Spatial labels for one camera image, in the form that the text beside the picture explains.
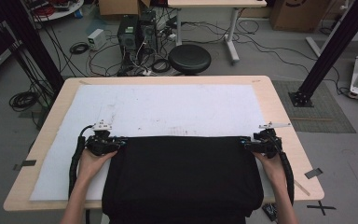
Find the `person's left hand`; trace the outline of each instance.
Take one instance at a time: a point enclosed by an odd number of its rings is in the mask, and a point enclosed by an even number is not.
[[[117,151],[97,157],[85,148],[80,158],[77,178],[85,178],[90,181],[101,170],[103,164],[116,154]]]

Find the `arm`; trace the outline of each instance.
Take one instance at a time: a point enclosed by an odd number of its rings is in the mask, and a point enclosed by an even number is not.
[[[278,210],[278,222],[281,224],[298,223],[295,210],[290,203],[289,195],[287,193],[286,176],[279,155],[277,154],[274,158],[268,159],[260,153],[254,154],[263,164],[263,168],[271,182]]]
[[[80,158],[77,181],[75,182],[69,202],[66,205],[61,224],[81,223],[90,182],[101,170],[103,164],[115,155],[116,152],[112,152],[102,157],[96,157],[86,149],[83,151]]]

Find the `metal bracket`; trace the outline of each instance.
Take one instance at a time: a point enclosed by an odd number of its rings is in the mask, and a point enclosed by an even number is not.
[[[258,125],[259,129],[274,129],[274,128],[286,128],[286,127],[292,127],[292,124],[291,123],[272,123],[272,121],[270,121],[268,124]]]
[[[298,99],[297,92],[289,92],[289,97],[292,100],[294,107],[313,107],[311,99],[305,100],[307,97],[304,95],[304,100]]]

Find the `cardboard box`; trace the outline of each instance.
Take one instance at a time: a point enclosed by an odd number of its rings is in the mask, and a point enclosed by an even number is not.
[[[274,30],[313,32],[331,0],[277,0],[269,16]]]
[[[150,6],[150,0],[100,0],[100,13],[106,15],[138,14]]]
[[[247,7],[243,10],[243,18],[269,18],[272,7]]]

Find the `metal stand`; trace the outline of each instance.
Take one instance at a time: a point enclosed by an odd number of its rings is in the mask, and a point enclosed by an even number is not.
[[[178,8],[176,11],[176,32],[177,32],[177,36],[176,36],[176,46],[180,46],[182,45],[182,21],[180,18],[180,10],[182,10],[181,8]]]
[[[337,61],[342,51],[349,45],[358,32],[358,1],[348,10],[341,25],[338,26],[330,41],[321,53],[318,61],[313,65],[310,74],[295,93],[294,105],[306,105],[316,88]]]
[[[27,48],[48,84],[54,90],[55,99],[63,85],[63,78],[37,31],[28,19],[28,13],[21,1],[0,1],[0,9],[13,33]]]
[[[235,50],[234,43],[232,42],[232,36],[234,36],[235,26],[237,23],[237,17],[239,13],[239,8],[234,7],[231,14],[231,22],[228,31],[228,35],[225,35],[225,42],[228,46],[228,50],[231,55],[231,62],[237,63],[240,61],[240,57],[238,56],[237,51]],[[177,8],[176,14],[176,26],[177,26],[177,36],[176,36],[176,46],[182,45],[182,20],[180,16],[181,8]]]
[[[225,35],[225,41],[226,41],[228,50],[231,55],[232,63],[237,63],[240,61],[240,57],[238,56],[238,53],[235,50],[234,43],[232,43],[232,36],[234,35],[235,25],[237,23],[238,11],[239,11],[239,9],[237,7],[235,7],[234,10],[232,11],[229,33],[228,33],[228,35]]]

